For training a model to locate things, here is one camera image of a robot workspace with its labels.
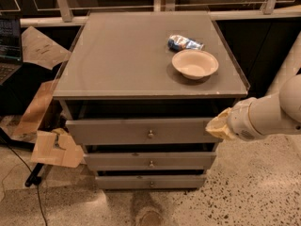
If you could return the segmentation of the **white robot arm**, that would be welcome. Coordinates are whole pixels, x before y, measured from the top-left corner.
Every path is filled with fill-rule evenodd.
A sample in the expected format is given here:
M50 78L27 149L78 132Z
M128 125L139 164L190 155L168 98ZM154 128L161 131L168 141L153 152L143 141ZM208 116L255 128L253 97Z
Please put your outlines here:
M301 33L266 95L238 102L210 120L206 131L226 140L258 140L273 134L301 133Z

